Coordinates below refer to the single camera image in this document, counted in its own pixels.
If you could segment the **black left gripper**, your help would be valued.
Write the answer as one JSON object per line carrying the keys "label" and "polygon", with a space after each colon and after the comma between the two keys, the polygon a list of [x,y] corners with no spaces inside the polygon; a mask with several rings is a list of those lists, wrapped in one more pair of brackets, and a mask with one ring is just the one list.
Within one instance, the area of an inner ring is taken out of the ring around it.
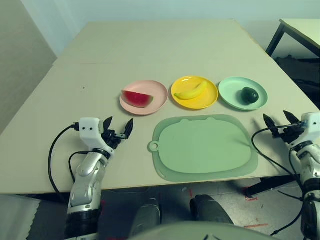
{"label": "black left gripper", "polygon": [[115,130],[109,129],[112,119],[113,117],[111,116],[103,122],[104,132],[102,133],[101,137],[110,148],[116,150],[123,139],[127,140],[130,137],[133,131],[134,119],[132,118],[128,121],[128,123],[125,125],[123,133],[116,133]]}

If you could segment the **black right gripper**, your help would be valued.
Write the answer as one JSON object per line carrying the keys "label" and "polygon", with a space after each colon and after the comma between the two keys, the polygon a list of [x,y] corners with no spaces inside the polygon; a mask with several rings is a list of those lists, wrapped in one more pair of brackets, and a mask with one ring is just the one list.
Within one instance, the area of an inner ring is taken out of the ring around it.
{"label": "black right gripper", "polygon": [[289,125],[276,126],[272,118],[266,114],[263,114],[263,120],[273,138],[281,138],[285,143],[291,144],[302,135],[304,128],[300,126],[300,120],[293,113],[286,110],[283,113]]}

